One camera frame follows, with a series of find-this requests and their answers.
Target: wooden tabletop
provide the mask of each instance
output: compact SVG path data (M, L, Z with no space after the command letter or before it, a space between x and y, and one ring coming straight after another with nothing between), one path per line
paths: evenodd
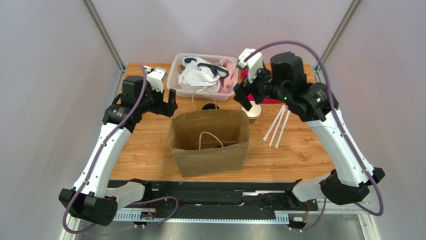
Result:
M141 64L129 64L125 76L142 75ZM149 64L170 70L170 64ZM304 65L309 82L315 82L312 67ZM164 81L168 99L168 89ZM190 98L176 97L178 109L175 116L193 111ZM195 105L202 108L211 100L197 99ZM233 97L218 101L221 109L241 109ZM191 181L250 181L250 182L293 182L297 179L311 179L330 172L334 166L324 147L299 117L290 114L279 148L275 141L269 147L269 140L263 141L269 127L277 116L282 104L262 104L262 112L250 126L250 142L241 172L182 177L169 149L169 131L172 119L154 113L145 113L136 125L130 139L124 145L111 174L111 179L128 180L191 180Z

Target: red cloth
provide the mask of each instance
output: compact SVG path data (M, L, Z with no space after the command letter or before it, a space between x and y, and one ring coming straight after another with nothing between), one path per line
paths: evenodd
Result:
M242 79L244 79L244 78L247 76L247 72L248 72L248 70L247 70L247 69L242 71L242 73L241 73L241 78L242 78ZM253 96L250 94L250 95L248 95L248 100L249 100L249 101L254 101L255 99L254 99L254 98L253 98ZM265 99L262 101L262 103L263 103L263 104L282 104L282 102L280 102L280 101L278 101L278 100L268 99L268 98L265 98Z

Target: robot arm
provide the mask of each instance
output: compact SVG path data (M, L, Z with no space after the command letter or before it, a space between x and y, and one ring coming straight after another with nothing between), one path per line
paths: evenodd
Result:
M270 62L272 75L265 68L262 54L259 52L247 62L244 59L254 52L246 49L238 57L238 67L248 69L245 79L234 87L234 99L249 110L252 106L248 100L252 94L256 104L265 98L285 102L288 109L300 117L302 122L313 130L333 162L335 169L324 176L310 180L299 179L288 190L292 206L300 206L311 199L328 198L337 205L362 201L369 193L371 185L368 177L357 162L348 143L343 138L334 118L328 100L326 85L308 83L300 57L291 52L274 55ZM340 121L342 113L337 109ZM378 183L385 173L381 168L374 168L362 155L355 144L367 171Z
M141 76L129 76L123 81L122 93L105 110L100 135L89 162L73 187L71 189L64 188L59 194L60 202L64 207L67 207L76 193L76 189L86 183L69 211L73 217L107 226L113 221L115 213L121 208L133 202L152 198L151 183L144 180L131 179L126 185L110 191L107 191L107 184L117 158L134 131L136 124L142 119L142 114L152 112L171 117L178 108L174 89L169 92L168 102L163 102L163 79L165 75L166 70L161 68L156 68L147 75L145 93L136 111L130 116L124 127L118 129L104 145L90 178L86 182L86 174L95 159L98 146L103 144L106 136L128 115L140 96L143 85Z

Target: brown paper bag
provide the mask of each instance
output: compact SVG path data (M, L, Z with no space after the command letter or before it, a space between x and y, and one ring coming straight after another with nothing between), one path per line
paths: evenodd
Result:
M175 117L168 141L182 177L195 177L240 172L249 139L249 120L244 111L213 109Z

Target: pink cloth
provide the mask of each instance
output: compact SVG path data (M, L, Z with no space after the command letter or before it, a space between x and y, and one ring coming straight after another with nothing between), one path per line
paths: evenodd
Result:
M242 79L244 79L246 76L247 76L247 69L246 70L244 70L244 71L242 71L242 73L241 73L241 78ZM248 96L248 100L249 101L254 101L255 99L253 98L253 96L250 94L249 96ZM262 103L263 104L282 104L282 102L281 101L278 101L278 100L274 100L274 99L268 99L268 98L265 98L263 101L262 101Z
M235 72L237 70L234 68L234 66L230 62L225 62L223 66L226 69L228 69L229 76L223 80L223 86L219 89L218 93L229 94L233 90L232 88L233 83L237 80L237 78L235 77Z

